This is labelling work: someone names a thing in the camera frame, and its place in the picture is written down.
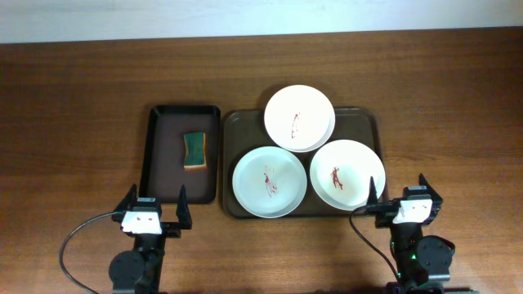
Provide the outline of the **green and orange sponge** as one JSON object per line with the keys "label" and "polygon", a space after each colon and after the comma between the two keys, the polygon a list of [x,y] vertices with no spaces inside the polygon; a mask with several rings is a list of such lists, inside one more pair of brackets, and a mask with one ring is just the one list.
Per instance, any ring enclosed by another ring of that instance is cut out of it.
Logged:
{"label": "green and orange sponge", "polygon": [[192,132],[184,135],[186,170],[202,169],[207,167],[206,158],[206,134],[204,132]]}

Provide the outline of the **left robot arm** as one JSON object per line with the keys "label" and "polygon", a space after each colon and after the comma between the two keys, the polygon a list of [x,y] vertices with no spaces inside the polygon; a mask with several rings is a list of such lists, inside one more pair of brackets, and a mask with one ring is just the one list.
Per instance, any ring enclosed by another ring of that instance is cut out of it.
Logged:
{"label": "left robot arm", "polygon": [[141,198],[133,185],[114,209],[112,221],[134,238],[133,248],[120,252],[110,263],[109,277],[113,293],[159,293],[165,244],[169,238],[180,238],[183,230],[192,228],[193,221],[181,187],[176,216],[177,222],[161,221],[162,207],[156,198]]}

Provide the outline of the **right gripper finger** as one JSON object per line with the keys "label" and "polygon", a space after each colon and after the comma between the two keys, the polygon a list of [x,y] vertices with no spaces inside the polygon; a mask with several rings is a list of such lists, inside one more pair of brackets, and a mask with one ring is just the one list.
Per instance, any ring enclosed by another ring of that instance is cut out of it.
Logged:
{"label": "right gripper finger", "polygon": [[371,176],[369,181],[369,196],[367,198],[367,205],[378,204],[378,193],[375,186],[374,178]]}
{"label": "right gripper finger", "polygon": [[422,186],[426,187],[427,193],[431,195],[432,201],[440,201],[441,196],[431,187],[431,185],[428,183],[426,177],[420,173],[418,176],[418,183]]}

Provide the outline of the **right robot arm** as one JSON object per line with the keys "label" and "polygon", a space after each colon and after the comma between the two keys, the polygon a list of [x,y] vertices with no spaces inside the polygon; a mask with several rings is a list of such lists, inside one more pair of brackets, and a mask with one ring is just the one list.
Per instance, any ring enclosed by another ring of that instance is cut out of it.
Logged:
{"label": "right robot arm", "polygon": [[389,229],[389,248],[395,261],[396,281],[385,293],[473,293],[467,287],[448,288],[449,268],[455,245],[448,239],[425,235],[422,228],[438,216],[443,198],[428,184],[424,175],[418,184],[405,187],[400,198],[378,201],[374,180],[369,184],[369,197],[364,214],[375,217],[375,227]]}

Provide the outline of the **white plate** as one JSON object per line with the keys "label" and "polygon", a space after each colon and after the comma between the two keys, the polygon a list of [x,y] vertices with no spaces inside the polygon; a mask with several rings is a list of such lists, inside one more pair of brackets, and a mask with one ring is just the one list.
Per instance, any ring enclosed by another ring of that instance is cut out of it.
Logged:
{"label": "white plate", "polygon": [[329,98],[306,85],[277,91],[264,112],[265,129],[281,148],[305,153],[318,149],[333,134],[335,113]]}
{"label": "white plate", "polygon": [[335,140],[322,146],[311,160],[310,179],[324,202],[344,211],[367,203],[371,182],[378,197],[386,186],[382,160],[355,140]]}

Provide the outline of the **pale blue-white plate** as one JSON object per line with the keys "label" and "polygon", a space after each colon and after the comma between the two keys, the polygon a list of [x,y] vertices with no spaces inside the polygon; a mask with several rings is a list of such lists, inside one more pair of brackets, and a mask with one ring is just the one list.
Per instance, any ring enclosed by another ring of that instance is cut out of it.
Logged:
{"label": "pale blue-white plate", "polygon": [[247,152],[236,164],[232,189],[250,214],[274,219],[293,212],[305,198],[307,175],[291,152],[263,146]]}

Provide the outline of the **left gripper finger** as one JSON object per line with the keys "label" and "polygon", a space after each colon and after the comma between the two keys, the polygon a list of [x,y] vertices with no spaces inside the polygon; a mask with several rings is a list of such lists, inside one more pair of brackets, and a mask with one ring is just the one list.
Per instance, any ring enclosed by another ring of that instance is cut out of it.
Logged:
{"label": "left gripper finger", "polygon": [[184,185],[181,186],[180,193],[178,196],[176,215],[178,217],[179,224],[191,224],[192,223],[192,217],[190,214],[187,197],[186,197],[186,188]]}
{"label": "left gripper finger", "polygon": [[133,184],[128,190],[127,194],[119,202],[119,204],[114,209],[114,212],[125,212],[133,208],[134,202],[136,201],[137,186]]}

